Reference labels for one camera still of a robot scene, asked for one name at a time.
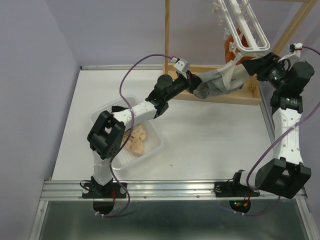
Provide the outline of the grey underwear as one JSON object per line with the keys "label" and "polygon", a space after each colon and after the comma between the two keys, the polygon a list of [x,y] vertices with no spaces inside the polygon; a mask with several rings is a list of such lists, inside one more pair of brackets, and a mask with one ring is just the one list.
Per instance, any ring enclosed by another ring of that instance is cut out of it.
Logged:
{"label": "grey underwear", "polygon": [[227,54],[226,64],[214,70],[199,73],[200,85],[193,94],[200,98],[228,95],[241,89],[250,75],[240,61],[241,53]]}

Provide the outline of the beige striped underwear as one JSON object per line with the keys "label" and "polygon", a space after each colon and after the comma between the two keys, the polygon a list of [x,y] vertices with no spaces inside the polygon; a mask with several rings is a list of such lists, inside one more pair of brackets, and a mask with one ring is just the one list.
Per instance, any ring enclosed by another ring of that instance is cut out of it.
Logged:
{"label": "beige striped underwear", "polygon": [[141,124],[134,126],[129,140],[125,144],[124,148],[136,156],[142,156],[144,153],[144,140],[147,134],[144,127]]}

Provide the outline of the black underwear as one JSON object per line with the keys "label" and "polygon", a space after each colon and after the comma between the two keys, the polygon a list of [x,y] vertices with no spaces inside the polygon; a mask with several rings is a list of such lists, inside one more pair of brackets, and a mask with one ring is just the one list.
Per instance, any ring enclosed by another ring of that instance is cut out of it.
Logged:
{"label": "black underwear", "polygon": [[119,105],[114,105],[111,107],[111,112],[112,113],[118,113],[118,112],[121,112],[123,110],[126,110],[125,107],[122,107],[122,106],[119,106]]}

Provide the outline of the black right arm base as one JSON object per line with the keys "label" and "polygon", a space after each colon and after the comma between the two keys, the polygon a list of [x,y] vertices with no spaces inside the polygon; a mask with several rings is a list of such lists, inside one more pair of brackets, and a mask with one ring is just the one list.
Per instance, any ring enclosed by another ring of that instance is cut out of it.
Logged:
{"label": "black right arm base", "polygon": [[260,193],[250,190],[247,186],[243,186],[232,181],[216,181],[214,182],[213,191],[217,198],[235,198],[235,197],[259,197]]}

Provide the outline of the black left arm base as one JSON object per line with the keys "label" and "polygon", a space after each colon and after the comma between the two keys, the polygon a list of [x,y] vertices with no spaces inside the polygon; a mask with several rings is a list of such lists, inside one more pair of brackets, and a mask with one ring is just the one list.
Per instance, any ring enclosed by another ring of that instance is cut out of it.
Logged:
{"label": "black left arm base", "polygon": [[126,191],[117,182],[109,182],[105,186],[95,181],[83,180],[79,183],[83,199],[125,199]]}

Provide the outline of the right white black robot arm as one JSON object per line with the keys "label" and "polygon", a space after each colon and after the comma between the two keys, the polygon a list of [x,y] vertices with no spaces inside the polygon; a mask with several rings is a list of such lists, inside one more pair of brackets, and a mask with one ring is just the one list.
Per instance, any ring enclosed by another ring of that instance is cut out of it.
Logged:
{"label": "right white black robot arm", "polygon": [[270,100],[275,140],[267,149],[272,159],[261,167],[239,170],[230,182],[231,192],[242,195],[248,189],[262,190],[284,198],[293,198],[312,175],[300,153],[299,126],[302,124],[305,86],[315,73],[306,61],[291,62],[273,52],[242,62],[250,76],[274,87]]}

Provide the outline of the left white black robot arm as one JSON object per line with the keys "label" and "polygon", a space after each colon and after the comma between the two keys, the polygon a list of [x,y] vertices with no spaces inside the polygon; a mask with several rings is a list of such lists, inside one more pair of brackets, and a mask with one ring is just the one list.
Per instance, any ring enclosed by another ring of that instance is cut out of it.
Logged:
{"label": "left white black robot arm", "polygon": [[110,160],[121,151],[123,137],[127,130],[133,130],[137,124],[153,120],[161,116],[168,108],[168,101],[183,91],[193,93],[200,85],[201,79],[190,71],[186,75],[179,74],[173,80],[170,75],[163,74],[157,79],[153,90],[141,103],[128,106],[118,112],[101,112],[89,131],[87,140],[94,156],[94,191],[100,197],[111,193],[113,176]]}

